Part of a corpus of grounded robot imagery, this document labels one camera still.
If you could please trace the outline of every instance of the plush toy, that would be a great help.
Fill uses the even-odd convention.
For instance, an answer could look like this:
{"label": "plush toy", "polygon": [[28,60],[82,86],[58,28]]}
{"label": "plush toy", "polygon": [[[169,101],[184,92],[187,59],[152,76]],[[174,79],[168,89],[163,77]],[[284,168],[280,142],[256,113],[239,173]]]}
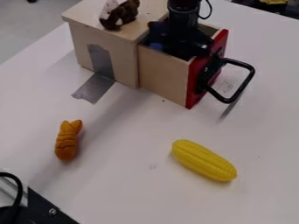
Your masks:
{"label": "plush toy", "polygon": [[64,121],[56,138],[55,154],[63,161],[71,161],[77,154],[77,134],[82,128],[82,121]]}
{"label": "plush toy", "polygon": [[101,24],[108,30],[119,30],[122,25],[136,19],[140,0],[127,0],[118,4],[117,0],[107,0],[100,14]]}
{"label": "plush toy", "polygon": [[236,169],[226,159],[191,141],[177,140],[172,153],[183,165],[209,179],[227,182],[237,177]]}

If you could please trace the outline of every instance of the white floor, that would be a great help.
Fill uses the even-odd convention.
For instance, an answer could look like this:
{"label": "white floor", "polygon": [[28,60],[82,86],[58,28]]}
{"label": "white floor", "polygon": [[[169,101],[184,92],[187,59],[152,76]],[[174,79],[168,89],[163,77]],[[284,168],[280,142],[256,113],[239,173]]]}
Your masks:
{"label": "white floor", "polygon": [[61,25],[61,13],[79,1],[0,0],[0,64]]}

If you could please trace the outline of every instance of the black cable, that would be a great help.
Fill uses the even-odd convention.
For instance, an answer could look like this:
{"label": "black cable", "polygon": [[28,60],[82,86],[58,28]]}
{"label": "black cable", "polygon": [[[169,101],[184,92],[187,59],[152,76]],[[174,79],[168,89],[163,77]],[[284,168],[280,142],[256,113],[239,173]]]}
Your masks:
{"label": "black cable", "polygon": [[202,17],[202,16],[200,16],[200,15],[198,14],[198,17],[201,18],[201,19],[208,19],[208,18],[212,15],[212,5],[211,5],[211,3],[210,3],[209,0],[205,0],[205,1],[207,2],[208,6],[209,6],[209,8],[210,8],[210,13],[209,13],[209,15],[207,15],[206,17]]}
{"label": "black cable", "polygon": [[13,224],[23,197],[23,185],[19,178],[8,172],[0,172],[0,178],[13,179],[17,183],[17,197],[7,214],[0,220],[1,224]]}

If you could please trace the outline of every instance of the orange toy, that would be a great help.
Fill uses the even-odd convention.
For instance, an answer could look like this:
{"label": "orange toy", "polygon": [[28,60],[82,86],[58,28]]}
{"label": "orange toy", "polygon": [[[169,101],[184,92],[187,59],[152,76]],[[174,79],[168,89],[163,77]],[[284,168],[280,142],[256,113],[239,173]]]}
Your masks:
{"label": "orange toy", "polygon": [[64,121],[56,138],[55,154],[63,161],[71,161],[77,154],[77,134],[82,128],[82,121]]}

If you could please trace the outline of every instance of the toy corn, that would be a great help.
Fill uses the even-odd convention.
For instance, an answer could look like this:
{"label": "toy corn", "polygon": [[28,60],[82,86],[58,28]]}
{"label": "toy corn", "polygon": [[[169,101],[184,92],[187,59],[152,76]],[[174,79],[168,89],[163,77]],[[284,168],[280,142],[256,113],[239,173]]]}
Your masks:
{"label": "toy corn", "polygon": [[236,169],[227,160],[191,141],[177,140],[172,153],[183,165],[210,179],[226,182],[237,177]]}
{"label": "toy corn", "polygon": [[71,161],[77,154],[77,134],[82,128],[82,121],[64,121],[56,138],[55,154],[63,161]]}

